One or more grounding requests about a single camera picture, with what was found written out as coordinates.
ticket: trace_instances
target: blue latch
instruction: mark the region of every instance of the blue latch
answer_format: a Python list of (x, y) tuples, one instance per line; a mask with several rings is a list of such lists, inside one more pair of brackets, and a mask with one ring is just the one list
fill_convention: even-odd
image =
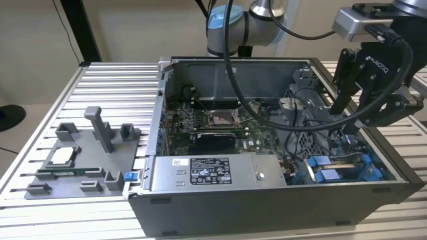
[(330, 182), (330, 181), (337, 181), (341, 180), (341, 175), (337, 172), (335, 169), (323, 169), (321, 171), (318, 171), (315, 174), (315, 180), (318, 181), (318, 183), (323, 183), (323, 182)]
[(136, 182), (139, 180), (139, 173), (128, 171), (124, 174), (124, 181), (126, 182)]
[(331, 165), (331, 159), (329, 156), (313, 156), (309, 158), (309, 164), (311, 167)]

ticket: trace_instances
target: sticker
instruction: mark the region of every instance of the sticker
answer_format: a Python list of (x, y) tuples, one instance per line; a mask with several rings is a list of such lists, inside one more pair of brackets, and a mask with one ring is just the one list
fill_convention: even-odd
[(190, 182), (193, 185), (233, 183), (229, 157), (191, 158), (190, 172)]
[(173, 166), (189, 166), (189, 158), (174, 158)]

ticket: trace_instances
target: motherboard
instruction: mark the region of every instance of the motherboard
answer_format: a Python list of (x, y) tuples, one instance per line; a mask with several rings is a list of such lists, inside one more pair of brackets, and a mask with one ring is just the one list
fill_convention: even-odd
[[(263, 102), (250, 105), (267, 117)], [(167, 111), (167, 119), (171, 156), (257, 153), (283, 157), (275, 130), (255, 121), (237, 101), (203, 102), (194, 98)]]

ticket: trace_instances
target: floor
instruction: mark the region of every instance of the floor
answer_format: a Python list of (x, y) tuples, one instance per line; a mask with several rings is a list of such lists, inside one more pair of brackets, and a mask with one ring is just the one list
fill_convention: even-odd
[[(0, 147), (19, 152), (34, 134), (52, 104), (22, 105), (27, 111), (23, 122), (7, 131), (0, 132)], [(15, 153), (0, 150), (0, 177), (8, 170), (16, 157)]]

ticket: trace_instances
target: green circuit board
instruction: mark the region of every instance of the green circuit board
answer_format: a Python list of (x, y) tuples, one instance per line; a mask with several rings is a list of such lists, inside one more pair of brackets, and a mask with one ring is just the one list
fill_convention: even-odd
[[(258, 114), (267, 116), (267, 109), (255, 106)], [(171, 127), (170, 154), (171, 156), (194, 155), (195, 141), (202, 133), (234, 134), (234, 147), (222, 150), (207, 150), (203, 154), (242, 154), (277, 155), (283, 157), (283, 147), (279, 145), (277, 131), (262, 125), (239, 107), (237, 109), (209, 110), (191, 109), (190, 105), (169, 112)]]

